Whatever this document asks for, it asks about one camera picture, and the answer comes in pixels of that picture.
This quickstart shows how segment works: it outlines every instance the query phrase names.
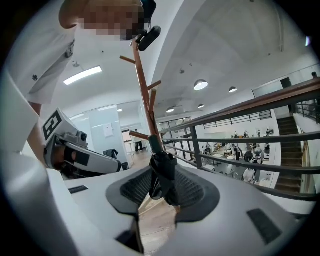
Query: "black railing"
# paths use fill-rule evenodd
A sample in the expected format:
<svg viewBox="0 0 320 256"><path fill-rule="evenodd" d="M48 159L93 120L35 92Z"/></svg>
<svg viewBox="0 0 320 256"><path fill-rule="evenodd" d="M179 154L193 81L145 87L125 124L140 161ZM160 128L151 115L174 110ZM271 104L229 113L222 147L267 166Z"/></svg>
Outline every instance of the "black railing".
<svg viewBox="0 0 320 256"><path fill-rule="evenodd" d="M295 105L295 112L302 114L303 117L314 120L317 124L320 123L320 98L310 100L310 103L297 103Z"/></svg>
<svg viewBox="0 0 320 256"><path fill-rule="evenodd" d="M270 118L272 118L271 110L267 110L264 112L253 113L253 114L243 115L243 116L221 120L217 122L206 123L203 126L204 126L204 129L214 128L214 127L218 128L221 126L232 126L239 123L252 122L255 120L265 120Z"/></svg>
<svg viewBox="0 0 320 256"><path fill-rule="evenodd" d="M307 174L307 175L318 175L320 174L320 166L316 167L294 167L294 166L277 166L277 165L267 165L267 164L258 164L258 163L249 163L241 162L235 160L229 160L223 157L214 157L211 155L203 154L200 151L199 143L201 142L217 142L217 143L233 143L233 144L244 144L244 143L292 143L300 141L312 141L320 140L320 132L311 132L303 134L294 134L294 135L283 135L283 136L272 136L272 137L253 137L253 138L230 138L230 139L207 139L207 138L198 138L197 135L197 126L214 124L214 127L218 127L218 123L221 124L225 120L230 120L230 124L234 123L234 120L247 122L244 120L251 119L253 116L256 116L257 119L263 120L264 115L271 115L270 110L275 108L280 108L288 105L294 105L303 101L310 101L314 98L320 97L320 78L313 79L289 88L273 92L241 104L237 104L226 109L217 111L212 114L208 114L194 120L188 121L186 123L171 127L160 131L164 149L173 149L175 152L183 152L183 155L190 154L194 156L195 161L186 160L183 157L177 156L178 159L197 167L199 170L206 172L212 172L209 169L203 167L202 158L214 160L221 163L231 164L234 166L242 166L250 169L270 171L280 174ZM178 131L181 129L190 129L190 134L181 138L164 138L163 136L166 133L171 133L172 131ZM176 142L188 142L188 148L178 148L175 146L169 146L168 144L175 145ZM190 147L190 143L193 143L193 151ZM267 193L273 196L303 200L303 201L315 201L318 199L317 194L299 194L292 192L284 192L276 189L266 188L260 185L253 185L263 193Z"/></svg>

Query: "person's hand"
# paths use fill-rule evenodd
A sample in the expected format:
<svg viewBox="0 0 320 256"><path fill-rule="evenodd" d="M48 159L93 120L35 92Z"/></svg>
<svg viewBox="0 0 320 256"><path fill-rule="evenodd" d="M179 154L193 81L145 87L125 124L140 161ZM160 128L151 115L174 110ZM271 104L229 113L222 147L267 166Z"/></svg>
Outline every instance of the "person's hand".
<svg viewBox="0 0 320 256"><path fill-rule="evenodd" d="M56 145L53 152L53 166L56 170L61 170L62 165L65 162L65 146ZM76 152L72 152L71 155L73 160L76 160Z"/></svg>

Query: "staircase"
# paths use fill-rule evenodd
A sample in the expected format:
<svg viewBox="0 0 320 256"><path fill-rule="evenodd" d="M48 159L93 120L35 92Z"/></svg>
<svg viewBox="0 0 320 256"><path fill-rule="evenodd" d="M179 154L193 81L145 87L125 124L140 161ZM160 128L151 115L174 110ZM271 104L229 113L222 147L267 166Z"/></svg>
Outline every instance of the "staircase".
<svg viewBox="0 0 320 256"><path fill-rule="evenodd" d="M293 117L278 119L280 135L299 134L296 121ZM302 167L302 150L300 142L281 143L281 165ZM275 189L286 192L299 193L301 187L301 174L279 175Z"/></svg>

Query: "white paper on wall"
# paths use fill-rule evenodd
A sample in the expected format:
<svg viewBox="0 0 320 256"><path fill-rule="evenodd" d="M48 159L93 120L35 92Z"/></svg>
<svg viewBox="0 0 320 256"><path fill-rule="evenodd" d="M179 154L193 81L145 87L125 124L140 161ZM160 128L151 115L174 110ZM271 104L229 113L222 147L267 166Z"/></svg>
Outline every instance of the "white paper on wall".
<svg viewBox="0 0 320 256"><path fill-rule="evenodd" d="M114 135L114 130L112 129L112 123L106 123L103 125L104 137L111 137Z"/></svg>

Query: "wooden peg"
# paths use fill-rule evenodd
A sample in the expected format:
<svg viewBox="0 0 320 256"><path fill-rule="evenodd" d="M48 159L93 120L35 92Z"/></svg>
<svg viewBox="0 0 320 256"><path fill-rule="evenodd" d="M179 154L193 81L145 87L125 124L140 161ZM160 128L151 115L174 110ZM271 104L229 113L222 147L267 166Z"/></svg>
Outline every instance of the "wooden peg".
<svg viewBox="0 0 320 256"><path fill-rule="evenodd" d="M133 137L137 137L139 139L142 139L142 140L148 140L148 135L145 135L145 134L142 134L142 133L139 133L139 132L136 132L136 131L130 131L129 132L129 135L130 136L133 136Z"/></svg>
<svg viewBox="0 0 320 256"><path fill-rule="evenodd" d="M155 106L155 102L156 102L156 95L157 95L157 90L152 89L151 96L150 96L150 103L149 103L149 113L150 114L154 111L154 106Z"/></svg>
<svg viewBox="0 0 320 256"><path fill-rule="evenodd" d="M157 86L159 86L159 85L161 85L161 84L162 84L161 81L155 82L155 83L151 84L150 86L148 86L147 89L148 89L148 91L150 91L150 90L152 90L153 88L155 88L155 87L157 87Z"/></svg>
<svg viewBox="0 0 320 256"><path fill-rule="evenodd" d="M121 59L121 60L124 60L124 61L126 61L126 62L130 62L130 63L132 63L132 64L136 64L136 61L135 61L135 60L130 59L130 58L127 58L127 57L125 57L125 56L120 56L120 59Z"/></svg>

